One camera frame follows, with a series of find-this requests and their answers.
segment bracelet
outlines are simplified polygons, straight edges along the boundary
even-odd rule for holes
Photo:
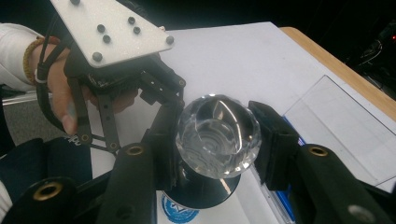
[[[38,36],[34,42],[32,42],[26,49],[23,55],[23,71],[26,75],[26,77],[33,83],[36,84],[35,81],[35,74],[32,73],[30,70],[29,66],[29,58],[30,55],[32,54],[33,50],[37,48],[38,46],[42,45],[44,43],[45,38]],[[55,37],[55,36],[50,36],[49,37],[49,44],[53,45],[58,45],[61,41]]]

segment blue circular sticker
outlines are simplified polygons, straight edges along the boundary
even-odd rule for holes
[[[192,210],[170,201],[165,195],[162,199],[163,211],[168,219],[174,223],[187,223],[193,220],[199,210]]]

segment glass cup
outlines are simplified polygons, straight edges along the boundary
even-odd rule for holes
[[[214,179],[242,174],[256,159],[259,122],[250,110],[225,95],[205,95],[181,113],[176,144],[192,170]]]

